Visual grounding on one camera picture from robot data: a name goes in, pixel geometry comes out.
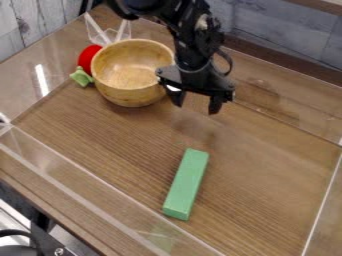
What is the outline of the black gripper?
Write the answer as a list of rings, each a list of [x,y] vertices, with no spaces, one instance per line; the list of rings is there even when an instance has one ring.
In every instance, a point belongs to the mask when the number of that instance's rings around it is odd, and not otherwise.
[[[167,91],[171,102],[178,107],[183,106],[187,92],[210,97],[210,115],[218,114],[224,103],[234,99],[233,81],[213,66],[200,71],[187,72],[177,65],[170,65],[158,68],[155,74],[159,85]]]

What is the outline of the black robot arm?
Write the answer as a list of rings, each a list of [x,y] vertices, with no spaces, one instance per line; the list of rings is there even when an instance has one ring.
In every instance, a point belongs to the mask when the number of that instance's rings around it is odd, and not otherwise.
[[[221,49],[225,33],[206,0],[107,0],[117,15],[134,21],[143,16],[162,21],[173,35],[175,55],[170,66],[155,71],[158,83],[175,106],[189,92],[210,97],[209,114],[234,100],[236,86],[228,78],[234,62]]]

